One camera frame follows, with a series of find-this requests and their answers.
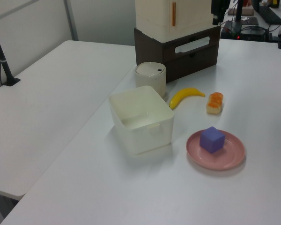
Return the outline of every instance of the drawer handle cutout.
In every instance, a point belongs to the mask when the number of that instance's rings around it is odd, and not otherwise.
[[[208,45],[210,41],[210,37],[204,37],[202,39],[192,41],[190,43],[187,43],[185,45],[180,45],[175,48],[175,53],[185,53],[191,50],[194,50],[196,48],[203,47],[205,45]]]

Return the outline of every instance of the square plastic bin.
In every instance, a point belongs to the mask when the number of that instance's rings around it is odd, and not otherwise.
[[[116,131],[128,152],[139,154],[171,142],[174,112],[150,86],[109,96]]]

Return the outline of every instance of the white cylindrical container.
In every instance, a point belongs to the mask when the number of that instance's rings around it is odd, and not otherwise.
[[[157,62],[143,62],[135,69],[136,87],[151,86],[161,97],[165,94],[166,68]]]

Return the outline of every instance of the yellow banana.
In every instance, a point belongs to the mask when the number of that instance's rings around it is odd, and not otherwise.
[[[198,95],[205,97],[205,94],[196,88],[184,88],[178,91],[170,101],[170,108],[175,109],[177,105],[187,96]]]

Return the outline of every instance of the purple block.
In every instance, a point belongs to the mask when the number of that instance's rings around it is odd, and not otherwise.
[[[225,135],[214,127],[202,131],[200,146],[210,153],[214,153],[224,147]]]

